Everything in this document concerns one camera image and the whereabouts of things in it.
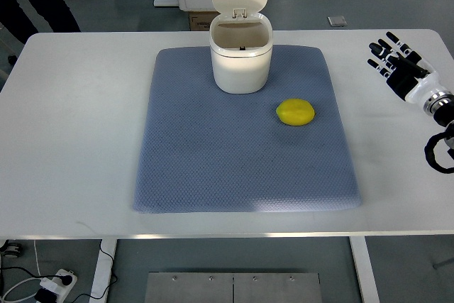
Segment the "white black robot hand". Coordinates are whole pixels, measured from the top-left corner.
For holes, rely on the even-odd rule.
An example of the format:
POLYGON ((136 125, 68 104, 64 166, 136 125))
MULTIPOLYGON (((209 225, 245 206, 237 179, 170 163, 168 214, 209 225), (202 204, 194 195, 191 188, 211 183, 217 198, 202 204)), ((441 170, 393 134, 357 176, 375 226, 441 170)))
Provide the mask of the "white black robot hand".
POLYGON ((373 58, 367 63, 400 99, 431 113, 435 100, 452 94, 441 84, 434 67, 392 32, 386 32, 384 40, 370 43, 369 49, 373 58))

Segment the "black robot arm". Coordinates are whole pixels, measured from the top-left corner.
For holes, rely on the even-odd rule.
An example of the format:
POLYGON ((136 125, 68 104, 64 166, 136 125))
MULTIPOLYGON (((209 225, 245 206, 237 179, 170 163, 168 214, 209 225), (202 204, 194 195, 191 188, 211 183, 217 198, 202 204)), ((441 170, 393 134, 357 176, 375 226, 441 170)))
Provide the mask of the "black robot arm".
POLYGON ((453 121, 453 94, 449 91, 432 94, 424 102, 423 110, 432 116, 438 125, 447 127, 453 121))

